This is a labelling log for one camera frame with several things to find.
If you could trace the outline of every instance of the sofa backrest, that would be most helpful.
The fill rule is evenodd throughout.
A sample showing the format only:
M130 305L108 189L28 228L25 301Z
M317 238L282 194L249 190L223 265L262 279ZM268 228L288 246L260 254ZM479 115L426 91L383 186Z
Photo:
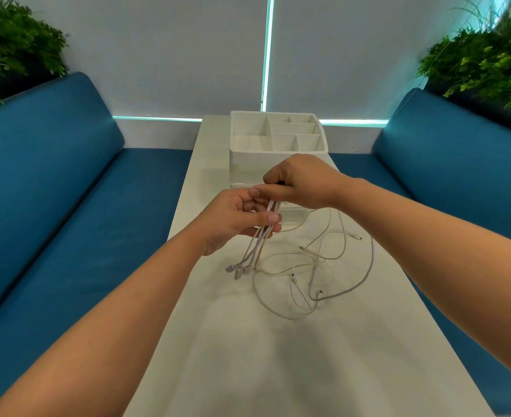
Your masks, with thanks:
M511 130L419 89L399 110L374 154L419 202L511 238Z
M0 105L0 298L123 144L82 73Z

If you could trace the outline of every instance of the forearm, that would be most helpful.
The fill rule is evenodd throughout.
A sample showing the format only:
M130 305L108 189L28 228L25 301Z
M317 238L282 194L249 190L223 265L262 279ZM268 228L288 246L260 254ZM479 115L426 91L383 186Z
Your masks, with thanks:
M122 415L204 252L190 228L169 240L33 364L0 416Z
M364 180L346 177L335 202L511 369L511 240Z

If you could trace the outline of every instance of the light strip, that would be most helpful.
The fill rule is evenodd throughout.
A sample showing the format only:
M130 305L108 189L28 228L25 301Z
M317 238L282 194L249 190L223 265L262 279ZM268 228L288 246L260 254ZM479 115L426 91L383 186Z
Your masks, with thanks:
M269 63L271 61L271 40L273 37L273 13L275 0L267 2L267 30L265 33L265 57L263 60L263 88L261 90L261 111L267 111L267 94L269 88Z
M182 118L182 117L127 117L113 116L115 120L145 120L145 121L179 121L186 123L201 123L201 118Z
M339 125L343 127L377 127L383 128L389 120L319 120L322 125Z

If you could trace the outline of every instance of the left hand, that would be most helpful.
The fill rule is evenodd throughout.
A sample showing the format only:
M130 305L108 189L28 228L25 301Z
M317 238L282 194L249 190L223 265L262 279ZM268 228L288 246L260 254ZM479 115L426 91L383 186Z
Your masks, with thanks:
M232 237L253 237L256 227L275 224L281 230L281 217L267 211L268 201L250 196L249 189L221 191L187 227L205 244L204 256L223 247Z

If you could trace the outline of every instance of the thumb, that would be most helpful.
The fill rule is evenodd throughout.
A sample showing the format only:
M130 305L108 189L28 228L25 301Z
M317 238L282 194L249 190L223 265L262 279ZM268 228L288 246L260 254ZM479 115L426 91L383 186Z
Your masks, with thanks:
M267 225L280 222L280 215L271 211L265 212L242 212L241 213L241 230L250 227L265 227Z
M251 188L250 196L279 202L293 202L294 188L282 184L259 184Z

